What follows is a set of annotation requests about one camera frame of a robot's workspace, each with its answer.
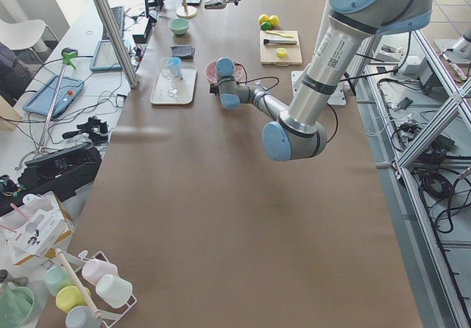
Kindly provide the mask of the white plastic cup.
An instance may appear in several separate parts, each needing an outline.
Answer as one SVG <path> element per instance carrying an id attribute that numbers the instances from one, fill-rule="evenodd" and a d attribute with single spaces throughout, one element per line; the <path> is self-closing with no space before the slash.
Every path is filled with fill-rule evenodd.
<path id="1" fill-rule="evenodd" d="M 132 283 L 113 274 L 105 274 L 96 283 L 96 293 L 112 308 L 124 306 L 132 295 Z"/>

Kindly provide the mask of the half lemon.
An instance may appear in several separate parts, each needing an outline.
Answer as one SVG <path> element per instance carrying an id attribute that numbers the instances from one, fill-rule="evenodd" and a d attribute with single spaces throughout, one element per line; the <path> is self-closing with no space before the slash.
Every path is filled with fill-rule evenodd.
<path id="1" fill-rule="evenodd" d="M 285 48 L 277 48 L 276 55 L 277 57 L 285 57 L 287 55 L 287 51 Z"/>

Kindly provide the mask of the pink bowl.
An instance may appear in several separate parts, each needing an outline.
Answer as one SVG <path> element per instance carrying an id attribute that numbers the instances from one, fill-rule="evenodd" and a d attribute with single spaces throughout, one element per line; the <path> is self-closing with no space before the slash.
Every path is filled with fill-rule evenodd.
<path id="1" fill-rule="evenodd" d="M 205 76 L 210 85 L 217 84 L 217 74 L 216 74 L 216 62 L 217 60 L 209 63 L 205 68 Z M 234 77 L 237 82 L 245 82 L 247 78 L 247 72 L 242 64 L 234 61 L 235 64 L 235 73 Z"/>

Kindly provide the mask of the steel ice scoop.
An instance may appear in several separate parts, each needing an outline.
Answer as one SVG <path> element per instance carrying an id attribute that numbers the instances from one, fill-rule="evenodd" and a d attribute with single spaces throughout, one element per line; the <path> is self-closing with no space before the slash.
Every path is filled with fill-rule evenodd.
<path id="1" fill-rule="evenodd" d="M 228 4 L 238 4 L 238 0 L 210 0 L 205 2 L 204 8 L 206 10 L 222 10 L 224 9 Z"/>

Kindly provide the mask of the cream rabbit tray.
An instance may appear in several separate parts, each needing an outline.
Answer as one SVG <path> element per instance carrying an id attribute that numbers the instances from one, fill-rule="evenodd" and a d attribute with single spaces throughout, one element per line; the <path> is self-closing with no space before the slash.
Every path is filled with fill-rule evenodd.
<path id="1" fill-rule="evenodd" d="M 195 65 L 183 64 L 182 76 L 174 78 L 173 84 L 158 71 L 157 78 L 150 93 L 150 103 L 153 105 L 187 105 L 194 100 L 194 90 L 197 76 Z"/>

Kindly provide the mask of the black keyboard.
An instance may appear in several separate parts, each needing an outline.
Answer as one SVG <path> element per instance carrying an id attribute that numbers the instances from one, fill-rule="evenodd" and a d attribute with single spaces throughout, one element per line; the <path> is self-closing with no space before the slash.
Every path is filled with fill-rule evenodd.
<path id="1" fill-rule="evenodd" d="M 112 7 L 111 13 L 113 15 L 114 22 L 118 29 L 119 34 L 121 37 L 124 37 L 124 25 L 125 25 L 125 9 L 124 6 L 117 6 Z M 109 40 L 110 37 L 107 33 L 107 29 L 105 27 L 102 28 L 102 40 Z"/>

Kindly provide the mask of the yellow plastic knife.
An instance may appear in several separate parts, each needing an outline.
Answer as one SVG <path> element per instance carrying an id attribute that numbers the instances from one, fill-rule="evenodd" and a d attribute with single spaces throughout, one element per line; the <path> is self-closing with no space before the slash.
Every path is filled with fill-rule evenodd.
<path id="1" fill-rule="evenodd" d="M 266 30 L 265 33 L 269 35 L 276 35 L 282 38 L 294 38 L 294 36 L 291 34 L 286 34 L 283 32 L 277 32 L 277 31 L 272 31 L 272 30 Z"/>

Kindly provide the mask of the grey folded cloth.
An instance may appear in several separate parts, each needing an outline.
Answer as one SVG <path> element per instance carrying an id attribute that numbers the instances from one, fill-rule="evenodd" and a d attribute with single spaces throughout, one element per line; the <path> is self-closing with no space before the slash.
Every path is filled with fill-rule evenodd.
<path id="1" fill-rule="evenodd" d="M 194 57 L 195 48 L 191 45 L 178 45 L 171 47 L 171 55 L 181 60 L 189 60 Z"/>

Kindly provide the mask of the green plastic cup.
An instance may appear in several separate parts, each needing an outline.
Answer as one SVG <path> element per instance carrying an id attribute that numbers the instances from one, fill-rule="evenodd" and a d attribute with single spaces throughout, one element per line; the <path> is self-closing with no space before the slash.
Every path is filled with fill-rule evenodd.
<path id="1" fill-rule="evenodd" d="M 45 275 L 44 282 L 48 292 L 56 296 L 63 288 L 74 286 L 74 282 L 63 266 L 52 266 Z"/>

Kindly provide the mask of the pink plastic cup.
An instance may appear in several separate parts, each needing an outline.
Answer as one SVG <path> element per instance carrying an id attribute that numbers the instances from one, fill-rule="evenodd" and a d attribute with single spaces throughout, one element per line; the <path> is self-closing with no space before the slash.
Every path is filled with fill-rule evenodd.
<path id="1" fill-rule="evenodd" d="M 87 282 L 96 285 L 104 275 L 112 274 L 117 276 L 118 268 L 108 261 L 93 258 L 84 264 L 81 273 Z"/>

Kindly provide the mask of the yellow plastic cup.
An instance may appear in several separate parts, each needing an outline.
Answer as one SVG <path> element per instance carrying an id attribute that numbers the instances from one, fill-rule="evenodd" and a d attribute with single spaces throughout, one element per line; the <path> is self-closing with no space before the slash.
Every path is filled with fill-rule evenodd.
<path id="1" fill-rule="evenodd" d="M 75 285 L 62 288 L 55 296 L 56 307 L 64 313 L 69 313 L 78 306 L 86 306 L 86 302 Z"/>

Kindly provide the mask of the green ceramic bowl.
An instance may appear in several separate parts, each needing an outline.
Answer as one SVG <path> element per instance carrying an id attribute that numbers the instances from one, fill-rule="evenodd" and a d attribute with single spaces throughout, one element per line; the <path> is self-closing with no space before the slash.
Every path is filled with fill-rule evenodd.
<path id="1" fill-rule="evenodd" d="M 168 26 L 173 34 L 184 35 L 189 30 L 189 21 L 185 18 L 175 18 L 169 22 Z"/>

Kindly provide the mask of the light blue cup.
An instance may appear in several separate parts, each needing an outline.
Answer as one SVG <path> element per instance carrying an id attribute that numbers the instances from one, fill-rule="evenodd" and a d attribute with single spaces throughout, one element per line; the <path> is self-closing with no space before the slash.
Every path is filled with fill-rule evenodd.
<path id="1" fill-rule="evenodd" d="M 174 77 L 181 77 L 181 59 L 179 57 L 168 57 L 166 61 L 169 71 Z"/>

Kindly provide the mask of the grey plastic cup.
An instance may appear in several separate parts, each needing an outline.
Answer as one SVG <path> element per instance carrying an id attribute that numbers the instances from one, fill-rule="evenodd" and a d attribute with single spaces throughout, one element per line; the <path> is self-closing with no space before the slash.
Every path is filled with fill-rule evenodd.
<path id="1" fill-rule="evenodd" d="M 99 328 L 101 324 L 102 321 L 93 317 L 88 306 L 76 306 L 65 317 L 67 328 Z"/>

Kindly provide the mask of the bamboo cutting board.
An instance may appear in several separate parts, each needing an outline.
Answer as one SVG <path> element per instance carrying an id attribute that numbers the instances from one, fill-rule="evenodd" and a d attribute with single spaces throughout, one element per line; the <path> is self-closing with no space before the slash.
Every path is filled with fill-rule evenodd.
<path id="1" fill-rule="evenodd" d="M 259 34 L 262 65 L 302 65 L 303 59 L 297 31 L 261 30 Z"/>

